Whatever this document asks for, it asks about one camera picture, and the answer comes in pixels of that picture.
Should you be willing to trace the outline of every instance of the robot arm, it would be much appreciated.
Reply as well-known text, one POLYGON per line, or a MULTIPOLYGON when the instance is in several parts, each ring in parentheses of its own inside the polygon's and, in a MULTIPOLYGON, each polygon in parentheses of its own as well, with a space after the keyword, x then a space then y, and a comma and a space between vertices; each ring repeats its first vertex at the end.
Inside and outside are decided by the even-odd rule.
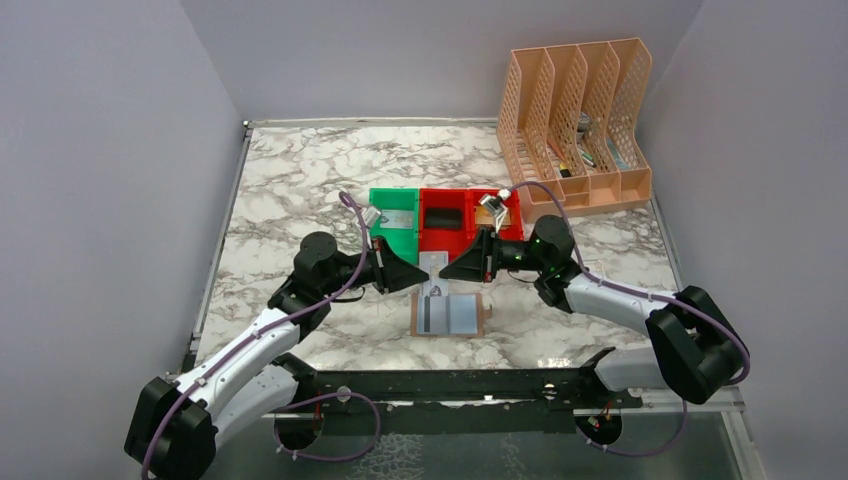
POLYGON ((650 349, 612 351, 596 359, 595 373, 610 391, 670 388, 688 402, 703 404, 742 368, 743 353, 734 342, 741 344, 738 337, 721 334, 691 311, 703 312, 736 336, 707 292, 691 286, 677 293, 650 292, 593 279, 572 259, 573 250, 574 238, 562 217, 540 218, 526 242, 501 240, 493 229, 481 227, 471 247, 439 276, 491 282, 501 269, 538 272, 534 286, 548 306, 595 315, 648 336, 650 349))
POLYGON ((299 378, 272 362, 318 328, 330 312, 325 302, 328 295, 355 273, 351 287, 371 283, 381 293, 429 279, 398 257, 383 237, 374 237, 370 247, 363 268, 357 271, 359 255, 339 252, 332 235, 307 235, 294 258, 292 274, 244 332, 173 383, 157 377, 144 387, 124 451, 143 463, 155 443, 150 471, 160 478, 200 478, 218 446, 259 416, 295 398, 299 378), (310 308, 297 319, 284 320, 310 308), (165 428, 157 439, 163 422, 165 428))

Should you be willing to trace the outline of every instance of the green bin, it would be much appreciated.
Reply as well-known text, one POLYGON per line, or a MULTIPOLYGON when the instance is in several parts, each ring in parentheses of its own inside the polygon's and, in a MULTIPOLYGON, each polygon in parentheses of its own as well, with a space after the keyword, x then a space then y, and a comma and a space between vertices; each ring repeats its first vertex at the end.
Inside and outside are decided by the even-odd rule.
POLYGON ((418 265, 418 189, 372 188, 369 202, 383 212, 371 236, 385 237, 400 258, 418 265))

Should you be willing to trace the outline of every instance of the screw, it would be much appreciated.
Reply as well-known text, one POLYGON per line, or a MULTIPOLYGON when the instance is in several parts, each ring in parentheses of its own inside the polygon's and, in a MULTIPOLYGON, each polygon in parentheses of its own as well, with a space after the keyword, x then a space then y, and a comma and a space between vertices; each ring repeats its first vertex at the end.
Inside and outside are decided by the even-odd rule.
POLYGON ((556 397, 556 388, 553 383, 545 384, 545 389, 542 390, 542 393, 545 395, 545 398, 548 400, 553 400, 556 397))
MULTIPOLYGON (((350 389, 349 389, 349 388, 347 388, 347 387, 345 387, 344 385, 342 385, 341 387, 339 387, 339 389, 338 389, 338 390, 336 390, 336 391, 337 391, 338 393, 350 393, 350 389)), ((350 397, 349 397, 349 396, 346 396, 346 395, 345 395, 345 396, 339 396, 339 397, 336 397, 336 398, 337 398, 340 402, 342 402, 342 403, 345 403, 345 402, 347 402, 348 400, 350 400, 350 397)))

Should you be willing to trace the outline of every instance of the gray wall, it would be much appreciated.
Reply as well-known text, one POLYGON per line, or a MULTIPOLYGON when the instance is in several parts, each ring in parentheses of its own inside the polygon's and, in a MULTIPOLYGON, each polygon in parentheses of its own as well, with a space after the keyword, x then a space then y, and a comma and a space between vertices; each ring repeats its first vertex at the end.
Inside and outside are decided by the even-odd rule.
POLYGON ((705 0, 643 115, 687 282, 744 335, 769 478, 843 478, 848 9, 705 0))
POLYGON ((0 477, 138 475, 241 144, 176 0, 0 5, 0 477))
POLYGON ((182 0, 251 120, 496 116, 509 50, 641 36, 665 68, 701 0, 182 0))

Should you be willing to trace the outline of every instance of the white marble surface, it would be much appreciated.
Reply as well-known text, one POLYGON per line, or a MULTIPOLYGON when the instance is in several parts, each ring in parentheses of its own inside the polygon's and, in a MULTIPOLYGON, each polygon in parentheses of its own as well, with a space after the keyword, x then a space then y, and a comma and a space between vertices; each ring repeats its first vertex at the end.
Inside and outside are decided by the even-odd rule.
MULTIPOLYGON (((253 133, 198 352, 232 340, 291 271, 300 239, 332 232, 346 253, 360 239, 340 189, 366 203, 371 187, 508 185, 494 128, 266 128, 253 133)), ((675 289, 653 211, 573 220, 595 270, 614 280, 675 289)), ((523 278, 532 278, 529 274, 523 278)), ((409 335, 413 289, 335 304, 321 327, 293 350, 322 369, 446 369, 578 366, 600 348, 647 340, 608 321, 545 306, 532 285, 499 275, 489 285, 451 282, 494 306, 481 338, 409 335)))

